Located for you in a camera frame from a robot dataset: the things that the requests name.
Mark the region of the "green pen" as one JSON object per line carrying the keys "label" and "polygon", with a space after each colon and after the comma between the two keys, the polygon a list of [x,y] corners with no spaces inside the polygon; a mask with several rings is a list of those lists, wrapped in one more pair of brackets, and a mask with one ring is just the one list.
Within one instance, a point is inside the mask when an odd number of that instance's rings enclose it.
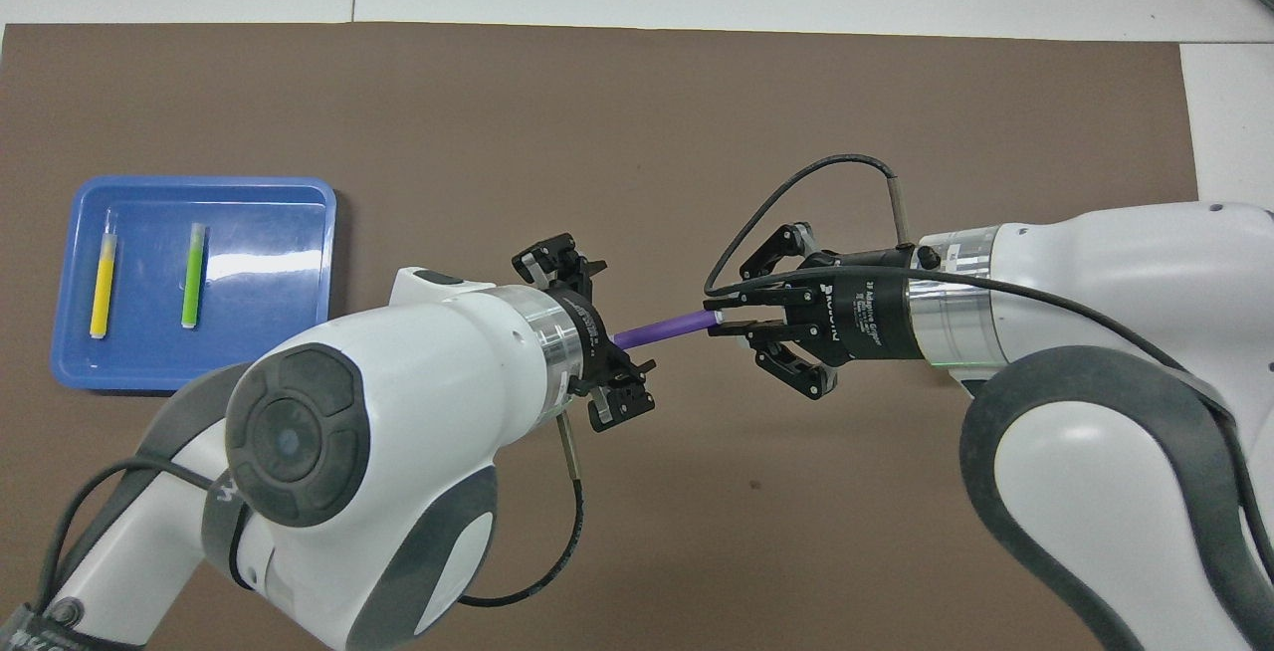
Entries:
{"label": "green pen", "polygon": [[186,330],[199,325],[201,294],[204,285],[204,265],[206,252],[208,225],[194,223],[189,234],[186,255],[183,299],[180,325]]}

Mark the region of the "brown table mat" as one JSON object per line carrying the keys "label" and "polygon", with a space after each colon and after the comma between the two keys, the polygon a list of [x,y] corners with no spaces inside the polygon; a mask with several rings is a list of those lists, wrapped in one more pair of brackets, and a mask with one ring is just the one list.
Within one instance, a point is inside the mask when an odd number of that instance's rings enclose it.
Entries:
{"label": "brown table mat", "polygon": [[[513,282],[550,234],[609,268],[608,327],[699,307],[792,171],[896,169],[915,234],[1198,197],[1175,45],[505,28],[17,25],[0,61],[0,624],[76,487],[161,397],[48,366],[70,203],[97,175],[318,176],[333,315],[404,266]],[[846,366],[813,403],[736,339],[650,347],[654,411],[592,434],[568,569],[419,651],[1099,651],[978,522],[963,389]]]}

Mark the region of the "blue plastic tray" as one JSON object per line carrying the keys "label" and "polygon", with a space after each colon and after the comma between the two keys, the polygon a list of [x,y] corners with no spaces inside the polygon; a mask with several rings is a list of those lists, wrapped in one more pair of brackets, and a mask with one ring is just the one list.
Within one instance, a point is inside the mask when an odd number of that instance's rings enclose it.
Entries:
{"label": "blue plastic tray", "polygon": [[[113,211],[110,330],[90,339]],[[327,318],[338,201],[313,176],[96,176],[70,206],[50,368],[70,389],[175,391]],[[189,234],[206,225],[199,325],[180,325]]]}

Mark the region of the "yellow pen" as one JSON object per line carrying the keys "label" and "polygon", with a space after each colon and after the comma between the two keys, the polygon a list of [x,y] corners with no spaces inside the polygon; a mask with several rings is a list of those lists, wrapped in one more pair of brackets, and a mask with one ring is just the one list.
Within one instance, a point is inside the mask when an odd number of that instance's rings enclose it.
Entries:
{"label": "yellow pen", "polygon": [[104,339],[110,330],[110,308],[112,308],[115,254],[118,237],[115,232],[113,211],[107,211],[104,228],[99,240],[99,260],[93,282],[90,307],[90,339]]}

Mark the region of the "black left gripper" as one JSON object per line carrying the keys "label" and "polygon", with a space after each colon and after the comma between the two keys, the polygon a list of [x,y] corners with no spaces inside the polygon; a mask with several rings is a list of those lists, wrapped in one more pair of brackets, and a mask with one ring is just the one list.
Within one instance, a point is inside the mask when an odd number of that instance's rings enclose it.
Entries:
{"label": "black left gripper", "polygon": [[608,269],[605,260],[589,260],[573,234],[538,240],[513,255],[513,270],[547,296],[541,318],[541,353],[547,362],[547,403],[564,403],[569,394],[589,392],[592,431],[614,427],[655,409],[646,389],[654,362],[633,362],[608,334],[592,306],[592,278]]}

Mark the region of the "purple pen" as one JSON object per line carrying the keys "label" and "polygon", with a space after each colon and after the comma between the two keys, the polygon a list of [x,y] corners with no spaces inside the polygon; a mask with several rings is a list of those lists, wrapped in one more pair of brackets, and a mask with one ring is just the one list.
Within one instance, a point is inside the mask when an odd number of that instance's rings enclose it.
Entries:
{"label": "purple pen", "polygon": [[631,348],[652,345],[665,339],[682,338],[687,334],[699,333],[710,327],[719,326],[724,321],[724,313],[716,311],[699,310],[692,313],[680,315],[673,318],[660,320],[641,327],[632,327],[617,333],[612,341],[623,350]]}

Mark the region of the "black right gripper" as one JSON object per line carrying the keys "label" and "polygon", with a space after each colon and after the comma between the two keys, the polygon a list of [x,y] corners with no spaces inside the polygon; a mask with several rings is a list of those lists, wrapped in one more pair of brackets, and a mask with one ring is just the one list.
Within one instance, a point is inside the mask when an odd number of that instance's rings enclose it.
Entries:
{"label": "black right gripper", "polygon": [[[741,287],[710,296],[710,338],[740,338],[755,366],[810,400],[836,389],[832,366],[921,359],[910,282],[832,276],[836,266],[837,254],[818,246],[810,224],[778,225],[739,266]],[[822,362],[796,355],[789,341]]]}

